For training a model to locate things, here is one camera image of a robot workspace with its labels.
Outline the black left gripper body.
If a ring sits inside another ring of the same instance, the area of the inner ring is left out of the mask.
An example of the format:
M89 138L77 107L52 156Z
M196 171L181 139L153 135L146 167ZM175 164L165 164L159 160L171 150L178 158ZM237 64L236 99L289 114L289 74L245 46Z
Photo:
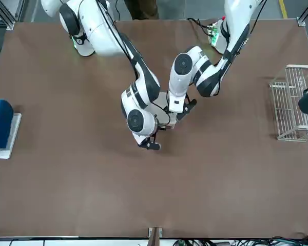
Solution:
M192 99L191 101L189 101L189 103L184 103L183 111L181 113L177 113L176 120L181 121L184 116L191 112L191 110L195 107L196 104L196 99Z

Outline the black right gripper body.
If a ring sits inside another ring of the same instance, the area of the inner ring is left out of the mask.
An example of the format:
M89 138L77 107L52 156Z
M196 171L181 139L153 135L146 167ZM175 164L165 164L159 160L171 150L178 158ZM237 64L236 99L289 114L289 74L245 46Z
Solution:
M158 151L161 148L161 145L156 142L156 139L154 137L149 137L145 139L141 144L138 144L140 148L144 148L147 150L155 150Z

